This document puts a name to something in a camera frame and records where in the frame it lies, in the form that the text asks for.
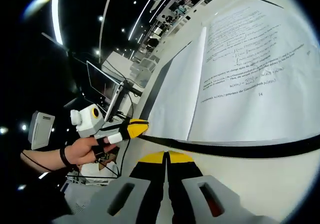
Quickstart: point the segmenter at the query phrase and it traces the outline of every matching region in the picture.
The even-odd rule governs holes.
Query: wrist
[[[64,155],[66,160],[70,163],[70,164],[76,164],[75,159],[73,158],[72,155],[72,147],[71,146],[66,146],[64,149]]]

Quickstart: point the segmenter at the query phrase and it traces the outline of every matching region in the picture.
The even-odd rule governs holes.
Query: mathematical equation
[[[272,70],[272,71],[267,71],[265,70],[264,73],[262,73],[260,76],[250,76],[250,77],[247,77],[243,82],[237,82],[237,83],[233,83],[233,84],[230,84],[229,87],[230,88],[233,88],[233,87],[239,87],[239,86],[243,86],[243,85],[250,85],[250,84],[254,84],[257,82],[257,80],[260,78],[260,77],[266,77],[266,76],[271,76],[271,75],[274,75],[276,73],[279,73],[281,71],[283,71],[284,68],[277,68],[275,70]],[[275,79],[273,80],[269,80],[269,81],[266,81],[266,82],[263,82],[263,84],[269,84],[269,83],[273,83],[273,82],[276,82]]]

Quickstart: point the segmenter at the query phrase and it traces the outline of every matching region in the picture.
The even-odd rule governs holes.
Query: white paper sheet
[[[304,20],[257,0],[214,19],[206,40],[189,141],[320,133],[319,44]]]
[[[149,114],[146,135],[186,140],[199,90],[206,28],[173,60]]]

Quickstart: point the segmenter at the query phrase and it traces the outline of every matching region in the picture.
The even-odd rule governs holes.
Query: finger
[[[104,152],[105,153],[107,153],[107,152],[110,152],[113,148],[115,148],[116,147],[116,145],[115,144],[109,144],[109,145],[106,145],[104,148],[103,148],[103,150],[104,150]]]
[[[105,137],[105,138],[103,139],[103,141],[104,141],[104,143],[109,143],[108,137]]]

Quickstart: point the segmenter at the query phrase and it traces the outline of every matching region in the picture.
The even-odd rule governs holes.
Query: human arm
[[[103,140],[106,144],[109,143],[107,138]],[[97,146],[98,143],[95,138],[79,138],[71,146],[67,146],[64,150],[65,157],[71,164],[82,165],[90,163],[96,160],[95,154],[92,150],[92,146]],[[104,151],[108,152],[115,148],[115,144],[106,145]],[[48,168],[49,170],[58,170],[64,168],[65,164],[63,163],[60,157],[60,150],[53,150],[48,152],[39,152],[32,150],[24,150],[20,154],[20,158],[29,166],[36,169],[39,172],[48,172],[49,170],[42,168],[34,162]]]

